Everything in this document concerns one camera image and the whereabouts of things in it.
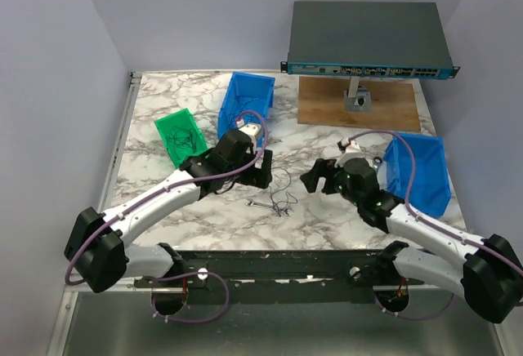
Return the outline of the blue bin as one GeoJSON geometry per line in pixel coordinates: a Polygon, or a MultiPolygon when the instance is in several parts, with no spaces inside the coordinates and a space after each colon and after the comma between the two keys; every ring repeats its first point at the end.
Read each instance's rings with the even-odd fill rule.
{"type": "Polygon", "coordinates": [[[273,106],[275,78],[251,73],[233,72],[217,120],[217,136],[221,138],[245,110],[253,110],[267,121],[273,106]]]}
{"type": "Polygon", "coordinates": [[[410,205],[434,218],[444,215],[451,189],[441,138],[401,133],[399,137],[393,137],[387,146],[384,161],[389,193],[405,197],[412,164],[415,163],[410,205]]]}

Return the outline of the green plastic bin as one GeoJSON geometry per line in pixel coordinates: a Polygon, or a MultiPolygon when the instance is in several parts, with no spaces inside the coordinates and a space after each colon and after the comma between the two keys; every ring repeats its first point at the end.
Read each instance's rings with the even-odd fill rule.
{"type": "Polygon", "coordinates": [[[175,168],[188,157],[200,155],[208,149],[203,133],[188,109],[157,119],[154,125],[175,168]]]}

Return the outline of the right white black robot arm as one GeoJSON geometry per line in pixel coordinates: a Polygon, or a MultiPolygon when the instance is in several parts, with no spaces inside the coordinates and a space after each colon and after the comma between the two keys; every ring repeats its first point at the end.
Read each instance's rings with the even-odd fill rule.
{"type": "Polygon", "coordinates": [[[391,255],[377,262],[382,282],[407,278],[437,286],[463,298],[490,323],[502,323],[521,303],[522,264],[505,238],[483,238],[423,216],[381,189],[376,171],[363,158],[340,167],[333,159],[319,158],[300,177],[310,194],[320,179],[322,193],[340,194],[367,225],[410,241],[389,248],[391,255]]]}

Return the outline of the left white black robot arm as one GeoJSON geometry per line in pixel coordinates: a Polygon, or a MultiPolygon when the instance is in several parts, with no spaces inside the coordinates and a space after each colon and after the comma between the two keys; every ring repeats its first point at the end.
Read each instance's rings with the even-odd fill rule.
{"type": "Polygon", "coordinates": [[[122,278],[155,278],[165,287],[181,276],[176,253],[167,244],[135,245],[146,230],[175,211],[217,194],[225,184],[265,189],[271,181],[272,152],[267,131],[249,123],[225,133],[217,145],[187,158],[161,183],[119,206],[78,214],[65,247],[66,284],[86,283],[108,290],[122,278]]]}

